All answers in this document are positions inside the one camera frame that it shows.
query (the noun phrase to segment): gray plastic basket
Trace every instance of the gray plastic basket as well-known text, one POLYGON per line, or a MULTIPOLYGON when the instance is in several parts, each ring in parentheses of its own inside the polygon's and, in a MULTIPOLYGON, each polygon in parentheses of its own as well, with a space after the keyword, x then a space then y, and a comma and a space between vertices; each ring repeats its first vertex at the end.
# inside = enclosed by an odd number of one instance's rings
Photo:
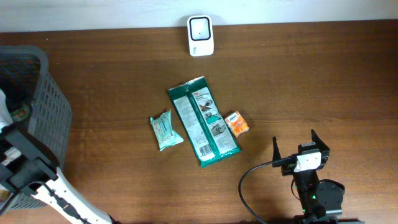
MULTIPOLYGON (((49 74, 49 61, 45 52, 32 46, 1 46, 0 77, 25 89, 32 96, 32 111, 27 130, 50 148, 63 169, 72 110, 49 74)), ((20 193, 7 209, 43 206, 45 204, 40 200, 20 193)))

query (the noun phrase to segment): wood grain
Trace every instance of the wood grain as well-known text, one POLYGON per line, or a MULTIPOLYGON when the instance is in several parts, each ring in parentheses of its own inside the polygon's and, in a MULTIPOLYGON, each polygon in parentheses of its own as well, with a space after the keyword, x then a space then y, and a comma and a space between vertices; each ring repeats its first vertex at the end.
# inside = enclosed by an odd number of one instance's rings
MULTIPOLYGON (((122 223, 252 220, 238 196, 249 168, 310 140, 331 148, 318 175, 345 184, 341 218, 398 220, 398 21, 217 26, 215 53, 192 58, 185 28, 0 34, 36 45, 72 105, 65 175, 122 223), (242 153, 201 169, 167 88, 206 76, 221 114, 250 130, 242 153), (159 152, 149 117, 172 109, 185 142, 159 152)), ((266 220, 301 214, 291 177, 265 168, 243 194, 266 220)), ((2 223, 66 223, 50 207, 12 211, 2 223)))

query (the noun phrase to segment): small green packet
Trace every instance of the small green packet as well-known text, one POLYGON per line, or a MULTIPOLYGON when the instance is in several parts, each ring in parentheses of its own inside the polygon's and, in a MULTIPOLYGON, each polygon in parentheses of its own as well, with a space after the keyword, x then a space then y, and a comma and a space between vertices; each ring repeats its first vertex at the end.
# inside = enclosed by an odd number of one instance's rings
POLYGON ((155 131, 160 151, 166 147, 174 146, 184 141, 179 134, 172 129, 172 110, 164 112, 159 118, 150 118, 150 124, 155 131))
POLYGON ((218 112, 205 77, 168 92, 202 168, 241 151, 218 112))

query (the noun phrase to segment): orange packet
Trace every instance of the orange packet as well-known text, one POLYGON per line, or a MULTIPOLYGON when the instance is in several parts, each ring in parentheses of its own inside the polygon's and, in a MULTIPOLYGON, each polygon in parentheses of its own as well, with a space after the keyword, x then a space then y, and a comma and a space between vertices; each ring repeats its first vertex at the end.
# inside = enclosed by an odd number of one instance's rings
POLYGON ((239 112, 229 115, 227 118, 225 118, 225 122, 235 137, 238 137, 240 134, 249 131, 248 124, 245 122, 239 112))

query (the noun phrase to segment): black cable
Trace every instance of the black cable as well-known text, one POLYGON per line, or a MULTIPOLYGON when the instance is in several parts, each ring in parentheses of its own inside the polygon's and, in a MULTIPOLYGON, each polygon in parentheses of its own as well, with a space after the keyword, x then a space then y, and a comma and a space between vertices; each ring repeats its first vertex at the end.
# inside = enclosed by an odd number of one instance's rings
POLYGON ((260 167, 264 167, 264 166, 268 166, 270 164, 272 164, 273 162, 266 162, 264 164, 260 164, 256 167, 253 167, 252 169, 249 169, 245 174, 243 174, 241 180, 239 181, 239 185, 238 185, 238 192, 239 192, 239 196, 241 197, 242 203, 243 205, 247 208, 247 210, 254 216, 254 218, 256 218, 257 221, 261 222, 262 224, 268 224, 267 222, 265 222, 260 216, 258 216, 253 210, 251 210, 251 208, 249 207, 249 205, 246 203, 246 201, 243 199, 243 195, 242 195, 242 191, 241 191, 241 187, 242 187, 242 182, 244 180, 244 178, 250 174, 252 171, 254 171, 255 169, 258 169, 260 167))
POLYGON ((18 196, 19 194, 19 190, 17 190, 16 192, 12 193, 12 195, 8 198, 8 200, 6 201, 6 203, 4 203, 4 205, 2 206, 1 210, 0 210, 0 216, 4 215, 6 210, 8 209, 8 206, 10 206, 10 204, 14 201, 14 199, 18 196))
POLYGON ((290 189, 292 190, 293 196, 294 196, 295 198, 297 198, 297 200, 300 200, 300 199, 294 194, 294 191, 293 191, 293 184, 294 184, 294 179, 292 180, 292 184, 290 185, 290 189))
POLYGON ((55 198, 55 200, 57 201, 57 204, 62 208, 62 210, 69 216, 76 218, 77 220, 80 220, 83 224, 91 224, 90 222, 88 222, 87 220, 85 220, 84 218, 82 218, 79 213, 76 211, 75 207, 71 204, 69 204, 65 199, 59 197, 57 194, 55 194, 55 192, 43 181, 33 181, 29 184, 27 184, 25 187, 30 186, 31 184, 41 184, 42 186, 44 186, 51 197, 55 198))

